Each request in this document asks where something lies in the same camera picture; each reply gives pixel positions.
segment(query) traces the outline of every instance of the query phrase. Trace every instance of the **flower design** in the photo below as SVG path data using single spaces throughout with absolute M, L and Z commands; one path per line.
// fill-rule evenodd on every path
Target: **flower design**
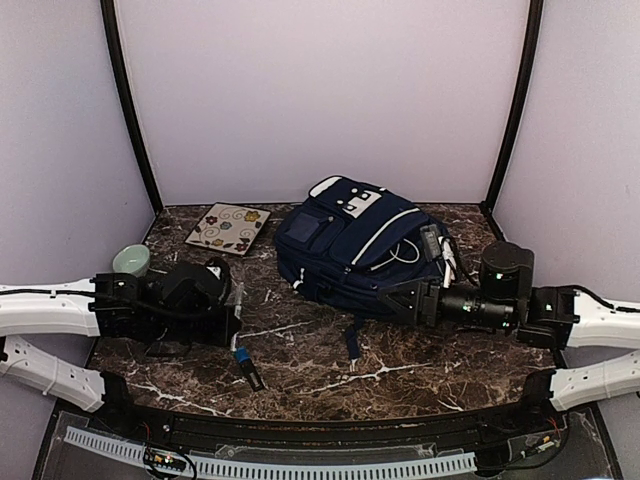
M 259 218 L 260 218 L 260 214 L 258 212 L 256 212 L 255 210 L 250 210 L 245 214 L 244 221 L 245 222 L 255 222 Z

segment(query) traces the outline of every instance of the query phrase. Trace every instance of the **black pole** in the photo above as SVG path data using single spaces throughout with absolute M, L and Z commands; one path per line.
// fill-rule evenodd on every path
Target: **black pole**
M 527 98 L 527 90 L 529 89 L 533 60 L 536 54 L 543 3 L 544 0 L 531 0 L 529 4 L 527 30 L 524 36 L 520 69 L 518 70 L 518 78 L 511 102 L 511 110 L 509 111 L 509 119 L 507 120 L 507 127 L 504 131 L 502 146 L 500 147 L 496 167 L 493 171 L 493 178 L 489 185 L 487 198 L 482 202 L 488 212 L 493 212 L 496 202 L 498 201 L 498 195 L 500 195 L 500 189 L 504 183 L 504 177 L 507 173 L 511 153 L 513 152 L 513 145 L 515 144 L 516 135 L 518 134 L 518 127 L 520 126 L 522 111 L 524 110 L 524 102 Z
M 116 9 L 113 0 L 101 0 L 102 20 L 104 22 L 104 33 L 107 37 L 107 45 L 109 47 L 109 56 L 111 57 L 111 66 L 113 68 L 113 76 L 116 80 L 118 95 L 120 96 L 120 105 L 122 113 L 129 131 L 129 138 L 133 146 L 133 152 L 138 162 L 138 168 L 142 175 L 142 181 L 147 189 L 147 195 L 151 201 L 151 206 L 156 215 L 159 214 L 164 206 L 160 198 L 158 185 L 151 170 L 151 163 L 147 155 L 147 149 L 142 140 L 140 125 L 138 124 L 138 116 L 133 105 L 133 97 L 131 88 L 129 87 L 129 79 L 127 78 L 127 69 L 124 64 L 124 56 L 122 55 L 122 45 L 120 44 L 120 34 L 118 33 L 118 21 L 116 18 Z

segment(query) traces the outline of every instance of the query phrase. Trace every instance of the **square plate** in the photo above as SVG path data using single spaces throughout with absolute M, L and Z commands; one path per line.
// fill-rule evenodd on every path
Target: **square plate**
M 244 255 L 271 212 L 257 208 L 216 203 L 187 237 L 185 243 Z

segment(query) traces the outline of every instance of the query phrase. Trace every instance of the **green bowl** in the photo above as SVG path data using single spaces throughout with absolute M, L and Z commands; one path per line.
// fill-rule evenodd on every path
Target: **green bowl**
M 149 270 L 151 252 L 144 245 L 129 245 L 113 259 L 113 271 L 143 277 Z

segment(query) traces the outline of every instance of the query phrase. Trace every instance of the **marble tabletop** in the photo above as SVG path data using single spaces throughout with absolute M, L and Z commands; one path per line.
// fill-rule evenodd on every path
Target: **marble tabletop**
M 362 358 L 351 372 L 344 330 L 353 318 L 307 302 L 276 268 L 273 233 L 290 205 L 255 205 L 272 212 L 244 257 L 218 254 L 184 240 L 210 206 L 167 207 L 146 244 L 150 275 L 177 261 L 204 263 L 221 255 L 234 283 L 244 284 L 238 346 L 250 352 L 267 389 L 253 392 L 229 350 L 194 345 L 178 358 L 145 356 L 128 339 L 100 339 L 90 368 L 126 378 L 137 404 L 167 410 L 270 420 L 381 420 L 468 411 L 517 401 L 526 376 L 553 366 L 551 354 L 502 334 L 429 330 L 374 321 L 359 332 Z M 476 205 L 428 204 L 458 240 L 476 272 L 482 249 L 495 240 Z

